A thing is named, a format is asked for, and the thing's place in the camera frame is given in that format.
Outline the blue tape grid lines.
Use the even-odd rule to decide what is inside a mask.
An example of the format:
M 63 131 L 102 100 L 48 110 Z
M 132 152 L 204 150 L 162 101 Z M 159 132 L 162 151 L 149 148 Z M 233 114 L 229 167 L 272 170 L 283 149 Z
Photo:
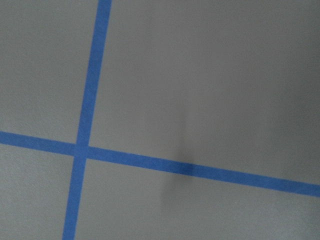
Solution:
M 317 0 L 3 0 L 3 240 L 317 240 Z

